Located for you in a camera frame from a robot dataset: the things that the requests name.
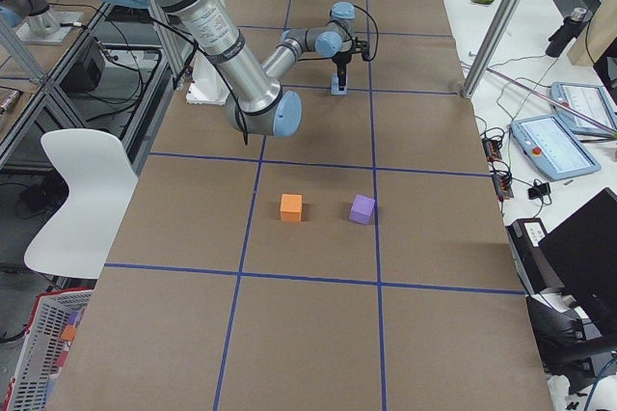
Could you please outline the grey robot arm left background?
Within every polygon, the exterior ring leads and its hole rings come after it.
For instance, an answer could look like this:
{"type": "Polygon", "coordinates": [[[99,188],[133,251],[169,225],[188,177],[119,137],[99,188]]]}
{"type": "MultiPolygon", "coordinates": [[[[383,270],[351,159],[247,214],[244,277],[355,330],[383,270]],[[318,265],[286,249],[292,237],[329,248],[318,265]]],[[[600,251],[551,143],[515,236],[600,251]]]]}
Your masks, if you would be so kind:
{"type": "Polygon", "coordinates": [[[82,13],[55,10],[47,0],[1,0],[1,18],[29,44],[59,45],[83,24],[82,13]]]}

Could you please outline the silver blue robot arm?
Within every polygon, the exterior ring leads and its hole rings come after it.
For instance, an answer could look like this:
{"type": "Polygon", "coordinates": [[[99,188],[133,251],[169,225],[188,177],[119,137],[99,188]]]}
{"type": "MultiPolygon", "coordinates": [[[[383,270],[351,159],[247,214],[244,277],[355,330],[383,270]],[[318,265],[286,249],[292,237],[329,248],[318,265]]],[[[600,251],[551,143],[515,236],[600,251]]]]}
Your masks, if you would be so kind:
{"type": "Polygon", "coordinates": [[[323,27],[292,29],[282,35],[273,54],[260,62],[232,22],[221,0],[101,0],[128,8],[146,9],[157,3],[175,15],[197,44],[198,51],[228,85],[229,123],[244,135],[288,137],[302,118],[302,102],[280,79],[306,52],[315,52],[337,65],[334,82],[346,89],[346,66],[352,55],[365,54],[366,44],[355,34],[356,9],[348,2],[334,4],[323,27]]]}

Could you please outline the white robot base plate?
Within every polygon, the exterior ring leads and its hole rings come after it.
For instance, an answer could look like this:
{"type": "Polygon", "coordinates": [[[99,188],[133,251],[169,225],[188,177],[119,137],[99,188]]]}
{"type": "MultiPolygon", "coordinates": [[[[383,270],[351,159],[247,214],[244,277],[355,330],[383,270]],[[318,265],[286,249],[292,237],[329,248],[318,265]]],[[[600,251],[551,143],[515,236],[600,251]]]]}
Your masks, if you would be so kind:
{"type": "Polygon", "coordinates": [[[216,69],[202,55],[195,59],[186,100],[191,104],[224,105],[229,91],[216,69]]]}

